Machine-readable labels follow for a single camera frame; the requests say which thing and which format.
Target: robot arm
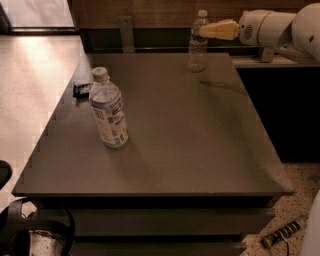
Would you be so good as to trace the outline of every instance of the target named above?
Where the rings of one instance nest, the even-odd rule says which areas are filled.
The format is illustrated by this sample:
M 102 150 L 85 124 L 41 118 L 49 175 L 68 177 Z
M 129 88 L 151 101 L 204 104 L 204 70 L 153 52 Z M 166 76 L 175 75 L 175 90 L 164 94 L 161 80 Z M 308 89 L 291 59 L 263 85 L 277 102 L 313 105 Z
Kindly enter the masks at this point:
M 232 20 L 200 28 L 200 35 L 263 46 L 298 63 L 320 62 L 320 3 L 297 14 L 254 10 L 243 13 L 239 24 Z

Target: black object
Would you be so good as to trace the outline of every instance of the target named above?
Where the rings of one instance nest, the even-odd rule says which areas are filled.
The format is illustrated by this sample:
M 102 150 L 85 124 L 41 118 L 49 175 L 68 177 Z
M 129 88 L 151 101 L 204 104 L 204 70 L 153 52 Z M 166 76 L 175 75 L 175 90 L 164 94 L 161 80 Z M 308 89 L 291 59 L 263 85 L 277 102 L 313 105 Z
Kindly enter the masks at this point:
M 74 98 L 88 98 L 92 83 L 76 84 L 73 83 L 73 97 Z
M 320 162 L 320 67 L 237 71 L 281 161 Z
M 0 190 L 6 185 L 12 176 L 12 169 L 9 163 L 0 160 Z
M 0 253 L 1 255 L 9 254 L 10 256 L 28 256 L 30 250 L 30 233 L 29 231 L 49 231 L 58 234 L 65 239 L 64 248 L 61 256 L 69 255 L 72 242 L 74 239 L 75 224 L 71 213 L 64 208 L 69 219 L 69 226 L 49 219 L 23 217 L 22 205 L 26 202 L 32 202 L 34 205 L 43 206 L 52 205 L 52 202 L 44 199 L 23 198 L 10 203 L 10 205 L 0 214 Z
M 12 30 L 11 22 L 4 11 L 2 4 L 0 3 L 0 34 L 9 34 Z

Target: clear plastic bottle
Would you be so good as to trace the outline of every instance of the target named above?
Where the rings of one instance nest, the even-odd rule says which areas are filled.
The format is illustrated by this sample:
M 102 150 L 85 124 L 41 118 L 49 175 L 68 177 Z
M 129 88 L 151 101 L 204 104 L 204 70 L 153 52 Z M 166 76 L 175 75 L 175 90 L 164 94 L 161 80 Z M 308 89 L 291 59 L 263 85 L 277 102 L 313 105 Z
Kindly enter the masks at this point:
M 110 81 L 106 68 L 96 67 L 92 75 L 94 82 L 89 101 L 101 139 L 106 146 L 119 148 L 129 138 L 121 91 Z
M 206 68 L 208 38 L 201 37 L 199 33 L 200 27 L 206 24 L 209 24 L 208 12 L 199 10 L 198 16 L 192 24 L 189 40 L 188 69 L 191 72 L 201 72 Z

